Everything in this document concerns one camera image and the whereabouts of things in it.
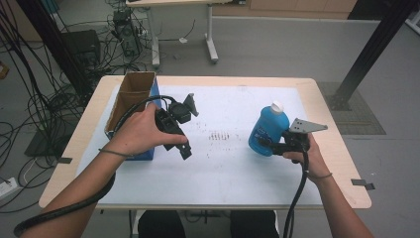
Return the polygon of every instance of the hand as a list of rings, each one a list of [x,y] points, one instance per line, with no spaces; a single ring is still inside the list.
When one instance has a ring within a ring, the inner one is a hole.
[[[309,151],[308,151],[308,157],[309,157],[309,179],[317,182],[316,177],[321,178],[324,176],[327,176],[330,174],[330,171],[328,170],[327,165],[324,162],[324,158],[322,158],[321,152],[319,150],[319,146],[316,143],[314,137],[312,134],[308,134],[309,138]],[[285,152],[283,153],[283,156],[286,159],[290,160],[296,160],[303,163],[303,155],[300,152]]]
[[[154,103],[149,103],[143,112],[134,113],[104,149],[137,155],[158,145],[186,143],[185,136],[167,134],[158,129],[155,122],[157,109]]]

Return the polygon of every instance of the cardboard box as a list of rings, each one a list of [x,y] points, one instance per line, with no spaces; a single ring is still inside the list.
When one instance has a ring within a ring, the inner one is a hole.
[[[114,135],[114,129],[121,117],[134,104],[147,99],[150,96],[159,95],[158,81],[156,74],[151,71],[144,72],[128,72],[121,83],[120,90],[111,110],[110,117],[105,126],[105,134],[111,140]],[[154,101],[157,106],[161,107],[160,100]],[[143,111],[145,105],[138,108],[137,111]],[[133,159],[128,161],[150,161],[154,157],[155,148],[152,148],[142,154],[135,155]]]

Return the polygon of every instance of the black pants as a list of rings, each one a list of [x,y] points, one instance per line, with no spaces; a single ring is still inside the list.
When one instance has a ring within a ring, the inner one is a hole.
[[[185,238],[176,211],[147,210],[139,219],[139,238]],[[272,210],[231,211],[232,238],[278,238]]]

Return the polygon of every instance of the black pole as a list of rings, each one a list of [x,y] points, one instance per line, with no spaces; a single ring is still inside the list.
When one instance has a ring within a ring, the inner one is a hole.
[[[418,0],[394,0],[336,93],[327,96],[332,110],[348,110],[348,101],[370,68],[404,24]]]
[[[90,85],[82,66],[69,51],[62,39],[61,31],[50,17],[41,0],[17,0],[17,2],[73,85],[81,104],[87,105],[93,93],[93,87]]]

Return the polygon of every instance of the wrist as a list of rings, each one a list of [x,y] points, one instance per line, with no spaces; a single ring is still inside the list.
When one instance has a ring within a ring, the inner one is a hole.
[[[115,156],[120,156],[124,159],[132,159],[134,157],[134,155],[128,155],[128,154],[123,154],[120,152],[116,152],[116,151],[111,151],[111,150],[107,150],[107,149],[98,149],[99,152],[101,153],[107,153],[107,154],[112,154]]]
[[[307,173],[307,175],[310,179],[326,179],[328,177],[331,177],[333,175],[333,173],[327,173],[324,176],[314,176],[314,175],[311,175],[309,173]]]
[[[135,153],[136,150],[132,147],[133,146],[131,146],[129,143],[125,143],[118,140],[111,140],[101,149],[117,152],[118,154],[127,155],[127,156],[133,156],[135,154],[138,154],[138,153]]]
[[[315,183],[318,189],[328,188],[329,186],[334,185],[335,183],[332,173],[331,175],[325,175],[322,178],[310,178],[310,179]]]

